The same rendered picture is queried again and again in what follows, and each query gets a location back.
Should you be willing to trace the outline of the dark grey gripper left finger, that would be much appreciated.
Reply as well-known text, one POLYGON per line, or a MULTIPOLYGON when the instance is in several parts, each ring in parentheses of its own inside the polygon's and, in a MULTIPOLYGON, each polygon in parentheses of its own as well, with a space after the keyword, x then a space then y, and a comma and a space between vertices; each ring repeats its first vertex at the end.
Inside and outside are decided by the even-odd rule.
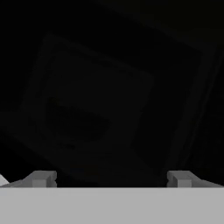
POLYGON ((56 171, 34 171, 27 177, 2 185, 2 187, 56 187, 56 171))

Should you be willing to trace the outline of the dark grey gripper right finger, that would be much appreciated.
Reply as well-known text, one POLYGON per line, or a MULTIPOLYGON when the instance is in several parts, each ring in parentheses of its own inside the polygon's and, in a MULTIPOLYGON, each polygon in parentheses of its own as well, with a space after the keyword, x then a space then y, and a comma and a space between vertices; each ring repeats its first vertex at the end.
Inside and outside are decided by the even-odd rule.
POLYGON ((223 185, 218 185, 210 181, 198 178, 190 171, 168 171, 167 172, 167 187, 190 187, 190 188, 223 188, 223 185))

